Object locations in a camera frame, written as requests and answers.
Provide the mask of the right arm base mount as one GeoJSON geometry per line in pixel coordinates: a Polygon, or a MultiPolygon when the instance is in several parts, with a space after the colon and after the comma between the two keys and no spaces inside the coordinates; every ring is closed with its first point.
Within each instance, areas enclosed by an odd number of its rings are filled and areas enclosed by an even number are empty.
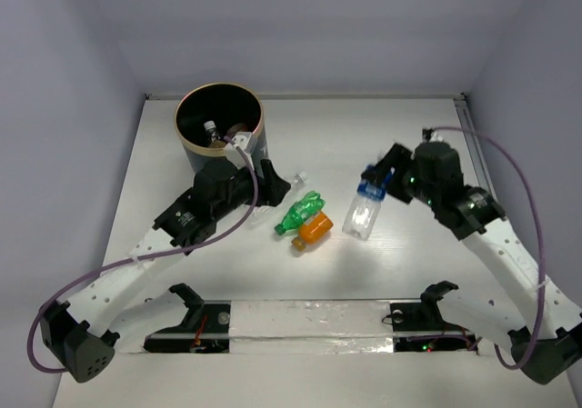
{"type": "Polygon", "coordinates": [[[381,322],[393,331],[395,353],[476,352],[480,341],[468,329],[445,322],[435,306],[421,302],[391,303],[381,322]]]}

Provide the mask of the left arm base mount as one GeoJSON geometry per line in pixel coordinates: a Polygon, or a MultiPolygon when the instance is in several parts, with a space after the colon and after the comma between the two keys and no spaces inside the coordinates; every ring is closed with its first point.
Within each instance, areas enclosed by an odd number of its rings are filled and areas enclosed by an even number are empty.
{"type": "Polygon", "coordinates": [[[176,326],[145,338],[148,353],[228,353],[230,347],[230,302],[210,302],[188,310],[176,326]]]}

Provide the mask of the clear crushed plastic bottle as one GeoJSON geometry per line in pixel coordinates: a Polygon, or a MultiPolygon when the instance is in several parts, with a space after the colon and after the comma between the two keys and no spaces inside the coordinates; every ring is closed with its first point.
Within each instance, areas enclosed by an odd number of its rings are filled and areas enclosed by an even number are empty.
{"type": "Polygon", "coordinates": [[[214,121],[204,122],[204,128],[208,139],[208,147],[212,149],[220,149],[225,146],[222,135],[218,131],[214,121]]]}

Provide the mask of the green plastic bottle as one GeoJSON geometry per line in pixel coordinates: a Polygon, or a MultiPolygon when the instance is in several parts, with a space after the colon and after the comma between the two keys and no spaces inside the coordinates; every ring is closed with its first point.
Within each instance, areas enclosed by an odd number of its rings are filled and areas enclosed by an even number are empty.
{"type": "Polygon", "coordinates": [[[323,209],[326,201],[321,194],[316,191],[310,191],[300,200],[293,203],[283,219],[274,227],[277,235],[283,235],[289,231],[298,229],[309,217],[323,209]]]}

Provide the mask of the blue label water bottle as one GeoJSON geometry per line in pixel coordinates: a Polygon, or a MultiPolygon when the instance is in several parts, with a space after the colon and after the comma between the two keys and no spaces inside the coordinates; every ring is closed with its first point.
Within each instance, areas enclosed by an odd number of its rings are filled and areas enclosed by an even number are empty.
{"type": "Polygon", "coordinates": [[[361,241],[366,241],[371,235],[385,197],[386,181],[382,184],[371,184],[361,178],[355,197],[346,213],[342,231],[361,241]]]}

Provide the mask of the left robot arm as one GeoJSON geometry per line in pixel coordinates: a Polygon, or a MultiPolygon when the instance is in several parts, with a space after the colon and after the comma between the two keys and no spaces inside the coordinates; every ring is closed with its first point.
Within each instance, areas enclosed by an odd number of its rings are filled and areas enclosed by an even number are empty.
{"type": "Polygon", "coordinates": [[[245,206],[276,207],[291,184],[272,162],[236,166],[220,157],[195,174],[192,186],[155,220],[144,239],[125,259],[85,274],[43,304],[30,330],[78,383],[96,378],[115,356],[121,333],[114,324],[125,308],[170,266],[194,250],[213,244],[220,220],[245,206]]]}

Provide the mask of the orange bottle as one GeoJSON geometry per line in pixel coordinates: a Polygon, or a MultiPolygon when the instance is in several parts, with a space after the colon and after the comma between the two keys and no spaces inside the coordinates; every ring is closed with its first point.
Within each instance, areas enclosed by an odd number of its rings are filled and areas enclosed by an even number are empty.
{"type": "Polygon", "coordinates": [[[299,251],[319,242],[332,228],[332,220],[322,211],[319,211],[309,217],[298,229],[297,236],[291,244],[299,251]]]}
{"type": "Polygon", "coordinates": [[[248,131],[248,128],[245,124],[242,124],[242,123],[234,124],[226,131],[226,135],[230,138],[233,138],[237,133],[247,132],[247,131],[248,131]]]}

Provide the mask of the clear plastic bottle white cap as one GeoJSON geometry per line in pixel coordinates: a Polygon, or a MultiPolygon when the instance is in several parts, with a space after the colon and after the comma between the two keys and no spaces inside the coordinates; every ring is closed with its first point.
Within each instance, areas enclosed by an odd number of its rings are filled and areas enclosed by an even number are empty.
{"type": "Polygon", "coordinates": [[[282,202],[275,207],[268,205],[257,207],[246,220],[246,225],[249,229],[255,229],[262,224],[268,223],[278,214],[288,209],[296,200],[296,196],[306,186],[307,177],[304,172],[299,172],[286,176],[285,180],[290,183],[290,189],[284,196],[282,202]]]}

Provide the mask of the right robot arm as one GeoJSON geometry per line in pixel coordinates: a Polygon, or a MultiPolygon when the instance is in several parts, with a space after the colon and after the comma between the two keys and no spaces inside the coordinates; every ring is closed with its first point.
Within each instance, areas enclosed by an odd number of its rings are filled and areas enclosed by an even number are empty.
{"type": "Polygon", "coordinates": [[[415,150],[394,144],[362,180],[409,204],[426,204],[493,275],[512,305],[472,299],[450,282],[422,293],[420,321],[453,323],[508,352],[531,381],[548,384],[581,358],[581,308],[545,274],[517,237],[505,210],[487,190],[465,184],[457,150],[442,141],[415,150]]]}

